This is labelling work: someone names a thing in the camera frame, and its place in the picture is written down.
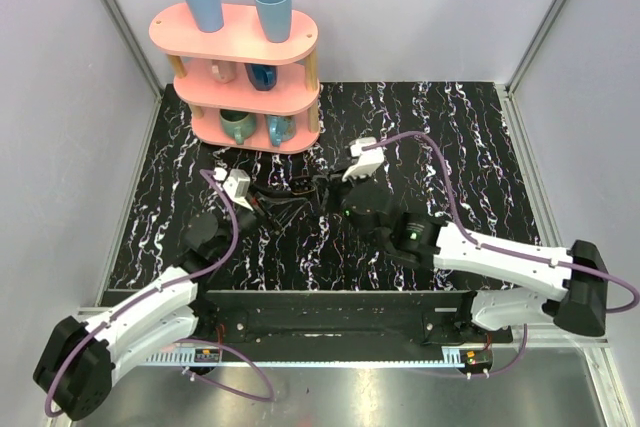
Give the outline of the black earbud charging case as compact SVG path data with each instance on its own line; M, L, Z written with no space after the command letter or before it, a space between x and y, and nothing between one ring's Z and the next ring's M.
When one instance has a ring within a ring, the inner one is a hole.
M293 195L307 195L315 190L313 179L308 176L292 178L289 183Z

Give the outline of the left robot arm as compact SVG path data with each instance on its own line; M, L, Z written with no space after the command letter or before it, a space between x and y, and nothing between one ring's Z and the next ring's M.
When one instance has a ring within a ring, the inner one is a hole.
M233 255L242 234L266 223L286 221L272 209L307 201L313 187L241 189L214 183L227 214L193 217L177 261L155 281L116 306L85 320L68 316L53 328L33 380L46 394L47 417L81 420L93 413L116 383L161 348L189 338L208 341L215 333L215 309L207 284Z

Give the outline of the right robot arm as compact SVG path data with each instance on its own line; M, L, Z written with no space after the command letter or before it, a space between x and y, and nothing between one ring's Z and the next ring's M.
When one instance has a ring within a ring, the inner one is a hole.
M509 290L465 295L453 321L463 342L539 322L581 336L604 335L607 271L594 244L538 247L468 232L424 213L401 211L390 194L366 178L332 174L322 189L324 208L341 211L363 238L400 265L461 271L511 284Z

